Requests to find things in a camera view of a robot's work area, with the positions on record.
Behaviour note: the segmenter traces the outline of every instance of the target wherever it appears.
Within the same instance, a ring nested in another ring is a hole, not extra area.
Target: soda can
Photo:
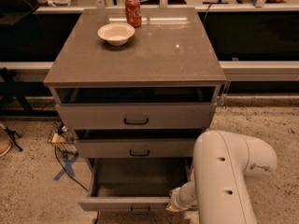
[[[139,0],[125,0],[127,22],[133,27],[141,26],[141,8]]]
[[[62,128],[62,132],[64,133],[64,138],[66,143],[74,143],[75,141],[74,135],[67,129],[66,126]]]

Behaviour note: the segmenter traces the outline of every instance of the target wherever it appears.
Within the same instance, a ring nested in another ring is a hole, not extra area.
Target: countertop
[[[143,7],[142,17],[142,26],[128,43],[113,47],[97,31],[106,23],[125,21],[124,9],[84,10],[44,83],[157,86],[226,80],[194,8]]]

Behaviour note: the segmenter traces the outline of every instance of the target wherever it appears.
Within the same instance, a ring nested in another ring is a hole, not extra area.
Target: ceramic bowl
[[[115,22],[102,26],[97,34],[112,46],[121,46],[135,33],[135,28],[128,23]]]

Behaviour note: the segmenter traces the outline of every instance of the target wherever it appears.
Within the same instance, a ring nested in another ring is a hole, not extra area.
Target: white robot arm
[[[167,210],[198,205],[201,224],[254,224],[246,183],[271,175],[278,165],[265,141],[223,131],[201,134],[193,150],[194,182],[173,189]]]

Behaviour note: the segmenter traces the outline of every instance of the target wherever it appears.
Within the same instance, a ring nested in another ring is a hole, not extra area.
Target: speckled floor
[[[273,176],[248,186],[259,224],[295,224],[299,219],[299,98],[228,97],[225,108],[217,108],[211,129],[243,133],[269,143],[278,154]],[[3,122],[22,134],[15,147],[0,158],[0,223],[92,224],[95,212],[84,212],[78,200],[86,191],[66,175],[47,143],[53,120],[9,120]],[[6,140],[0,131],[0,141]],[[90,171],[82,158],[73,164],[75,178],[88,187]],[[197,212],[101,213],[98,223],[198,223]]]

